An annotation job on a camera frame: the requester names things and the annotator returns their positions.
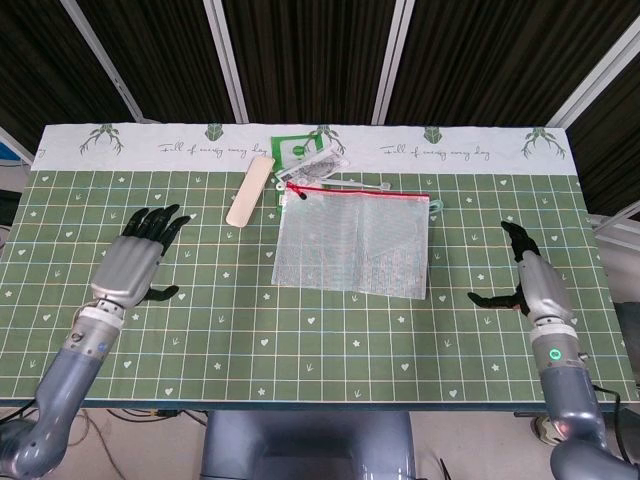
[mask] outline floor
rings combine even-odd
[[[197,479],[200,471],[204,427],[184,414],[177,418],[139,425],[110,416],[105,410],[88,410],[102,431],[114,461],[127,480]],[[419,412],[411,414],[416,467],[419,477],[443,478],[442,458],[454,480],[551,480],[551,447],[531,433],[529,419],[502,412]],[[70,442],[81,437],[84,421],[77,418]],[[337,480],[331,467],[316,478]],[[311,480],[293,472],[288,478]],[[93,428],[86,439],[70,447],[49,480],[112,480],[117,475]]]

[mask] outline robotic arm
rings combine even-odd
[[[549,417],[566,439],[551,454],[558,480],[637,480],[640,467],[615,457],[607,447],[598,400],[568,320],[573,312],[558,272],[540,256],[524,228],[502,222],[511,237],[520,283],[511,296],[469,298],[482,308],[519,308],[533,325],[533,354]]]
[[[139,210],[109,247],[91,281],[94,303],[76,315],[70,335],[38,386],[38,420],[0,423],[0,476],[38,478],[58,466],[71,423],[122,330],[125,310],[177,293],[175,285],[164,291],[150,285],[161,258],[189,221],[188,216],[179,217],[167,227],[178,208]]]

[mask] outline table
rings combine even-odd
[[[280,214],[268,182],[249,225],[226,225],[271,136],[316,133],[342,178],[444,201],[430,218],[426,300],[271,285]],[[142,206],[191,221],[89,392],[94,406],[222,408],[357,403],[542,408],[528,321],[466,297],[506,294],[517,270],[501,219],[562,274],[593,380],[637,402],[606,276],[561,129],[305,125],[56,125],[45,130],[0,265],[0,398],[31,398],[108,244]]]

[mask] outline mesh zipper pouch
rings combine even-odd
[[[424,299],[429,200],[289,184],[272,283]]]

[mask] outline white metal frame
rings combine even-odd
[[[549,120],[548,127],[569,128],[640,52],[640,17],[602,57],[575,91]]]
[[[413,14],[415,0],[396,0],[393,10],[393,18],[389,29],[389,39],[387,49],[384,54],[382,71],[380,72],[380,82],[376,103],[373,107],[372,125],[384,125],[389,110],[389,102],[393,94],[393,87],[398,73],[398,65],[402,57],[404,42],[409,30],[409,21]]]
[[[231,45],[231,37],[229,37],[222,0],[203,0],[203,3],[236,123],[249,123],[249,115],[244,103],[240,75],[233,55],[233,45]]]
[[[18,155],[25,163],[33,165],[35,155],[27,150],[20,142],[11,136],[4,128],[0,127],[0,142],[9,147],[16,155]]]
[[[91,28],[87,17],[82,13],[78,2],[76,2],[76,0],[60,0],[60,3],[69,14],[69,17],[71,17],[71,21],[73,21],[80,34],[89,45],[89,48],[91,48],[91,51],[93,51],[93,54],[100,62],[100,65],[102,65],[102,68],[109,76],[111,82],[113,82],[113,85],[116,87],[117,92],[122,97],[122,100],[131,112],[135,121],[138,123],[156,123],[153,120],[144,118],[142,110],[140,110],[140,107],[133,98],[133,95],[131,95],[129,88],[124,83],[124,80],[109,58],[109,55],[102,46],[102,43],[100,43],[100,40],[93,31],[93,28]]]

